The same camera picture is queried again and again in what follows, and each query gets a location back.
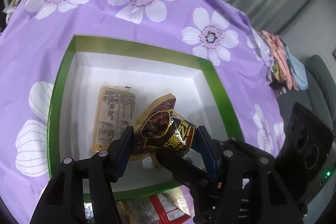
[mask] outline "purple tablecloth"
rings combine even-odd
[[[0,196],[27,224],[49,180],[53,83],[74,34],[117,37],[210,59],[245,140],[274,156],[283,120],[272,59],[246,15],[221,0],[22,0],[0,36]]]

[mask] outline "metal rivet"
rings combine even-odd
[[[199,180],[199,183],[200,183],[200,185],[202,185],[202,186],[207,186],[207,185],[208,185],[208,181],[207,181],[206,179],[200,179],[200,180]]]
[[[65,163],[65,164],[69,164],[69,163],[71,163],[72,162],[72,158],[65,158],[64,160],[63,160],[63,162]]]
[[[100,150],[98,152],[98,156],[99,157],[105,157],[108,154],[108,152],[106,150]]]
[[[262,164],[267,164],[267,163],[268,163],[268,159],[265,158],[265,157],[261,157],[261,158],[260,158],[260,162],[261,162]]]
[[[232,157],[233,152],[231,150],[225,150],[224,155],[227,156],[227,157]]]

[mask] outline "light blue cloth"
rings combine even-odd
[[[280,39],[283,47],[285,48],[287,63],[299,89],[306,90],[308,88],[308,80],[305,66],[289,52],[289,48],[283,38],[280,37]]]

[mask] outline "open cardboard box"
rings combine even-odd
[[[47,153],[50,175],[61,159],[93,155],[93,126],[100,87],[129,86],[135,94],[135,117],[158,97],[172,93],[174,110],[212,138],[240,137],[241,131],[218,75],[208,60],[162,47],[121,39],[76,35],[64,55],[51,97]],[[188,152],[197,167],[201,156]],[[125,174],[112,184],[116,200],[136,198],[177,187],[170,171],[146,169],[129,162]],[[84,199],[89,200],[88,181]]]

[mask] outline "gray wall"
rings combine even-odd
[[[311,0],[300,15],[280,33],[290,52],[305,62],[320,55],[336,81],[336,0]]]

